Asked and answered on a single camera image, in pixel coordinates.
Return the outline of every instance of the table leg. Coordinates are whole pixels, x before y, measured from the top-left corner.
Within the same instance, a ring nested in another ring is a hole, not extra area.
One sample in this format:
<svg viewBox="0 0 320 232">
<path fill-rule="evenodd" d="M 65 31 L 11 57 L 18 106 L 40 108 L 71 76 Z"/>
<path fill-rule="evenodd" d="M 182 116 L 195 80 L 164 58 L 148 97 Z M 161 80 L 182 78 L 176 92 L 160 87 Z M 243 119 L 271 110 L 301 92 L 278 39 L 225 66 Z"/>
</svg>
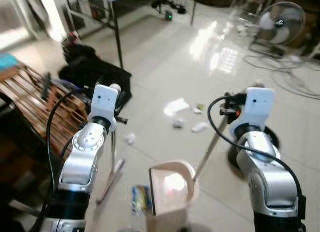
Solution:
<svg viewBox="0 0 320 232">
<path fill-rule="evenodd" d="M 320 53 L 320 43 L 313 49 L 313 51 L 308 56 L 308 59 L 314 58 L 314 56 L 317 55 L 318 53 Z"/>
<path fill-rule="evenodd" d="M 194 0 L 194 4 L 193 4 L 193 11 L 192 11 L 192 17 L 191 17 L 191 25 L 194 24 L 194 20 L 195 20 L 195 12 L 196 12 L 196 6 L 197 6 L 197 0 Z"/>
<path fill-rule="evenodd" d="M 258 9 L 257 9 L 257 11 L 255 13 L 254 23 L 258 22 L 263 7 L 264 7 L 264 3 L 262 2 L 262 3 L 259 4 L 259 7 L 258 7 Z"/>
<path fill-rule="evenodd" d="M 115 38 L 116 38 L 116 45 L 118 47 L 118 54 L 120 60 L 120 66 L 124 68 L 124 62 L 122 58 L 122 49 L 121 49 L 121 41 L 120 41 L 120 33 L 119 33 L 119 25 L 118 25 L 118 15 L 117 15 L 117 8 L 114 2 L 112 2 L 113 8 L 113 19 L 114 19 L 114 31 L 115 31 Z"/>
<path fill-rule="evenodd" d="M 160 0 L 160 4 L 159 4 L 159 14 L 162 14 L 162 3 L 161 3 L 161 0 Z"/>
<path fill-rule="evenodd" d="M 111 171 L 115 171 L 116 166 L 116 131 L 111 133 Z"/>
</svg>

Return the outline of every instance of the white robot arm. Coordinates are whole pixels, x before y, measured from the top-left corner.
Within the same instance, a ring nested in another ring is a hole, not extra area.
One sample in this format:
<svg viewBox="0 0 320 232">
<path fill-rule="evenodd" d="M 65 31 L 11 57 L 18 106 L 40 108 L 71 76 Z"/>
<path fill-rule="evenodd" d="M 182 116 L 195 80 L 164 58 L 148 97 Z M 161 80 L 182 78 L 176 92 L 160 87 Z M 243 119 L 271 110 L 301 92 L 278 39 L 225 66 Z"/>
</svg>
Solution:
<svg viewBox="0 0 320 232">
<path fill-rule="evenodd" d="M 41 232 L 85 231 L 85 214 L 95 184 L 98 161 L 109 133 L 113 136 L 112 150 L 115 149 L 115 108 L 120 91 L 117 84 L 95 87 L 89 123 L 72 139 L 72 151 L 63 166 L 57 190 L 47 206 Z M 114 152 L 112 180 L 116 174 Z"/>
<path fill-rule="evenodd" d="M 211 109 L 221 100 L 225 100 L 220 110 L 224 118 L 217 128 L 211 117 Z M 247 88 L 244 93 L 227 93 L 213 101 L 208 109 L 208 117 L 217 134 L 194 179 L 199 177 L 222 137 L 233 145 L 231 163 L 248 177 L 256 232 L 306 231 L 301 223 L 301 219 L 305 219 L 306 198 L 302 195 L 296 175 L 281 161 L 272 134 L 266 129 L 266 120 L 274 101 L 272 89 L 257 87 Z M 230 124 L 229 131 L 235 142 L 223 135 L 227 124 Z"/>
</svg>

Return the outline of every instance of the black cable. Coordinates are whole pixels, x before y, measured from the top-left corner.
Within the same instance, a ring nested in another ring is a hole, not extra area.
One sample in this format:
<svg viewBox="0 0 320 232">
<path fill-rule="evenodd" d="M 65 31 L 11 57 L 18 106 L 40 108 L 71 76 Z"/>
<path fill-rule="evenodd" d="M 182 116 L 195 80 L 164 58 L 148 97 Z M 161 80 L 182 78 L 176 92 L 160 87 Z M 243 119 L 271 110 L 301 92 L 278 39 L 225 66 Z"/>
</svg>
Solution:
<svg viewBox="0 0 320 232">
<path fill-rule="evenodd" d="M 265 153 L 265 152 L 262 152 L 260 150 L 257 150 L 257 149 L 253 149 L 253 148 L 250 148 L 250 147 L 246 147 L 246 146 L 242 146 L 240 144 L 237 144 L 235 142 L 233 142 L 232 140 L 230 140 L 229 138 L 227 138 L 226 136 L 224 136 L 220 131 L 219 129 L 217 128 L 217 126 L 215 125 L 215 123 L 213 122 L 213 119 L 212 119 L 212 116 L 211 116 L 211 110 L 213 108 L 213 106 L 218 103 L 219 101 L 223 100 L 223 99 L 230 99 L 230 97 L 228 96 L 223 96 L 223 97 L 219 97 L 217 99 L 215 99 L 208 107 L 208 118 L 209 118 L 209 122 L 211 124 L 211 126 L 213 127 L 213 129 L 216 131 L 216 133 L 221 137 L 223 138 L 226 142 L 228 142 L 229 144 L 237 147 L 237 148 L 240 148 L 240 149 L 244 149 L 244 150 L 247 150 L 247 151 L 251 151 L 253 153 L 256 153 L 256 154 L 260 154 L 262 156 L 265 156 L 267 158 L 270 158 L 274 161 L 276 161 L 277 163 L 279 163 L 280 165 L 282 165 L 290 174 L 291 176 L 293 177 L 294 181 L 295 181 L 295 184 L 296 184 L 296 189 L 297 189 L 297 193 L 298 193 L 298 201 L 299 203 L 301 202 L 305 202 L 305 197 L 303 196 L 303 193 L 302 193 L 302 189 L 301 189 L 301 185 L 300 185 L 300 182 L 296 176 L 296 174 L 293 172 L 293 170 L 285 163 L 283 162 L 282 160 L 278 159 L 277 157 L 274 157 L 268 153 Z"/>
<path fill-rule="evenodd" d="M 68 142 L 65 144 L 65 146 L 63 147 L 63 150 L 61 152 L 61 155 L 60 155 L 60 158 L 59 158 L 59 162 L 58 162 L 58 165 L 56 167 L 56 170 L 55 170 L 55 174 L 59 174 L 61 172 L 61 169 L 62 169 L 62 162 L 64 160 L 64 157 L 65 157 L 65 154 L 68 150 L 68 147 L 69 145 L 71 144 L 72 140 L 73 140 L 73 136 L 68 140 Z"/>
<path fill-rule="evenodd" d="M 51 124 L 52 124 L 54 115 L 56 113 L 56 110 L 59 108 L 59 106 L 62 102 L 64 102 L 71 95 L 76 94 L 76 93 L 80 93 L 80 92 L 84 92 L 86 90 L 87 89 L 78 89 L 78 90 L 73 90 L 71 92 L 68 92 L 66 95 L 64 95 L 62 98 L 60 98 L 60 100 L 55 104 L 55 106 L 53 107 L 53 109 L 49 115 L 49 119 L 48 119 L 48 122 L 46 125 L 46 147 L 47 147 L 47 151 L 48 151 L 48 161 L 49 161 L 49 168 L 50 168 L 50 175 L 51 175 L 51 182 L 52 182 L 52 192 L 51 192 L 52 195 L 55 193 L 57 186 L 56 186 L 56 178 L 55 178 L 55 173 L 54 173 L 52 160 L 51 160 L 51 154 L 53 153 L 52 147 L 51 147 Z"/>
<path fill-rule="evenodd" d="M 310 68 L 311 70 L 313 70 L 313 71 L 320 72 L 320 69 L 317 69 L 317 68 L 311 66 L 310 64 L 308 65 L 308 63 L 306 63 L 306 66 L 307 66 L 308 68 Z"/>
<path fill-rule="evenodd" d="M 320 98 L 317 98 L 317 97 L 312 97 L 312 96 L 308 96 L 308 95 L 305 95 L 305 94 L 302 94 L 302 93 L 298 93 L 296 91 L 293 91 L 291 89 L 288 89 L 286 88 L 285 86 L 283 86 L 282 84 L 280 84 L 274 77 L 274 74 L 271 73 L 271 78 L 272 80 L 274 81 L 274 83 L 276 83 L 279 87 L 281 87 L 282 89 L 286 90 L 287 92 L 290 92 L 290 93 L 293 93 L 293 94 L 296 94 L 296 95 L 299 95 L 299 96 L 302 96 L 302 97 L 305 97 L 305 98 L 312 98 L 312 99 L 315 99 L 315 100 L 320 100 Z"/>
<path fill-rule="evenodd" d="M 248 58 L 257 58 L 257 59 L 259 59 L 260 62 L 264 63 L 267 66 L 259 66 L 257 64 L 254 64 L 251 61 L 249 61 Z M 267 62 L 266 59 L 270 59 L 270 60 L 277 62 L 279 64 L 279 66 L 275 66 L 274 64 Z M 276 58 L 273 58 L 273 57 L 267 56 L 267 55 L 262 55 L 262 56 L 246 55 L 243 57 L 243 60 L 256 68 L 267 69 L 272 72 L 279 72 L 279 73 L 282 73 L 285 75 L 289 75 L 292 79 L 292 83 L 294 83 L 295 86 L 293 84 L 289 83 L 288 81 L 285 81 L 285 82 L 293 90 L 281 85 L 278 81 L 276 81 L 276 79 L 274 78 L 274 75 L 271 73 L 271 78 L 273 79 L 273 81 L 282 89 L 284 89 L 288 92 L 291 92 L 293 94 L 302 96 L 302 97 L 316 99 L 316 100 L 320 99 L 319 98 L 320 93 L 315 93 L 312 89 L 310 89 L 308 86 L 305 85 L 304 81 L 302 81 L 299 77 L 297 77 L 293 73 L 293 69 L 301 67 L 302 64 L 307 63 L 308 60 L 304 60 L 303 63 L 301 63 L 300 65 L 294 66 L 294 67 L 289 67 L 288 65 L 285 64 L 288 62 L 292 62 L 290 60 L 289 61 L 282 61 L 282 60 L 279 60 L 279 59 L 276 59 Z"/>
<path fill-rule="evenodd" d="M 76 93 L 81 93 L 81 92 L 85 92 L 87 90 L 91 90 L 91 88 L 82 88 L 82 89 L 78 89 L 78 90 L 73 90 L 69 93 L 67 93 L 66 95 L 64 95 L 62 98 L 60 98 L 60 100 L 55 104 L 55 106 L 53 107 L 49 118 L 48 118 L 48 122 L 46 125 L 46 146 L 47 146 L 47 151 L 48 151 L 48 163 L 49 163 L 49 169 L 50 169 L 50 177 L 51 177 L 51 192 L 49 193 L 49 196 L 47 197 L 47 199 L 43 202 L 42 208 L 41 208 L 41 212 L 40 215 L 36 221 L 36 223 L 34 224 L 34 226 L 32 227 L 31 231 L 32 232 L 36 232 L 41 228 L 41 225 L 44 221 L 45 215 L 46 215 L 46 211 L 47 211 L 47 206 L 48 206 L 48 202 L 50 201 L 50 199 L 54 196 L 55 194 L 55 190 L 57 188 L 56 186 L 56 177 L 55 177 L 55 173 L 54 173 L 54 169 L 53 169 L 53 165 L 52 165 L 52 159 L 51 159 L 51 154 L 52 154 L 52 147 L 51 147 L 51 125 L 52 125 L 52 121 L 54 118 L 54 115 L 56 113 L 56 110 L 59 108 L 60 104 L 62 102 L 64 102 L 68 97 L 70 97 L 71 95 L 74 95 Z M 61 152 L 61 156 L 59 159 L 59 164 L 57 165 L 57 170 L 60 167 L 60 164 L 62 163 L 64 154 L 66 153 L 66 150 L 68 149 L 68 145 L 71 143 L 72 139 L 70 139 L 67 144 L 64 146 L 63 151 Z"/>
</svg>

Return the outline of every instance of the electric fan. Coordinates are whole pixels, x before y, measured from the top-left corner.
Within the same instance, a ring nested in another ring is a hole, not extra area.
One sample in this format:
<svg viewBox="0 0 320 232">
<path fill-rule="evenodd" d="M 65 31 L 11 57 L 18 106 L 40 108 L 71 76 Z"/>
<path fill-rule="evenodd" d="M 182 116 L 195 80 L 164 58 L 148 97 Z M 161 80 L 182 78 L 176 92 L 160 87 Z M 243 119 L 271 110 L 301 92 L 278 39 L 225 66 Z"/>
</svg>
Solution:
<svg viewBox="0 0 320 232">
<path fill-rule="evenodd" d="M 255 40 L 250 49 L 274 57 L 283 57 L 286 44 L 293 41 L 304 30 L 306 15 L 303 8 L 293 2 L 278 2 L 267 7 L 257 20 Z"/>
</svg>

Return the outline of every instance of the tile floor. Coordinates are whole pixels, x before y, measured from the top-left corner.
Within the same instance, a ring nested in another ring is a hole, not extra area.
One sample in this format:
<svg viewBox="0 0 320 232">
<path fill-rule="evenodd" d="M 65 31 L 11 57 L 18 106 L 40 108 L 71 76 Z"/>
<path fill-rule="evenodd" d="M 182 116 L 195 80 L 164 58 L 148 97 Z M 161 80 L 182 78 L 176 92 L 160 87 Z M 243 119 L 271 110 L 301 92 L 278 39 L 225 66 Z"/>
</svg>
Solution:
<svg viewBox="0 0 320 232">
<path fill-rule="evenodd" d="M 174 130 L 164 113 L 166 103 L 184 97 L 193 105 L 208 105 L 226 91 L 238 91 L 257 79 L 277 93 L 268 125 L 281 139 L 282 158 L 297 173 L 307 196 L 308 231 L 320 231 L 320 101 L 291 94 L 271 79 L 267 70 L 243 61 L 253 54 L 247 47 L 250 38 L 235 31 L 234 10 L 199 4 L 194 26 L 190 15 L 174 15 L 170 23 L 150 7 L 142 7 L 120 18 L 125 68 L 133 74 L 133 98 L 122 115 L 127 126 L 118 128 L 118 156 L 127 164 L 123 175 L 102 205 L 95 197 L 102 190 L 108 171 L 109 149 L 100 161 L 100 170 L 88 210 L 87 231 L 116 232 L 131 226 L 141 227 L 131 216 L 130 189 L 134 184 L 148 184 L 148 168 L 158 161 L 182 158 L 197 167 L 212 136 L 213 129 L 194 134 L 197 122 L 208 121 L 206 115 L 191 110 L 178 114 L 187 120 L 183 130 Z M 100 56 L 118 64 L 112 31 L 102 30 L 85 42 Z M 59 44 L 34 42 L 13 51 L 22 61 L 41 72 L 56 71 L 64 64 Z M 315 90 L 320 89 L 320 72 L 303 66 L 296 74 Z M 126 134 L 136 134 L 134 146 L 127 146 Z M 218 144 L 200 178 L 201 193 L 190 209 L 195 231 L 254 231 L 249 187 L 244 178 L 227 161 L 228 145 Z"/>
</svg>

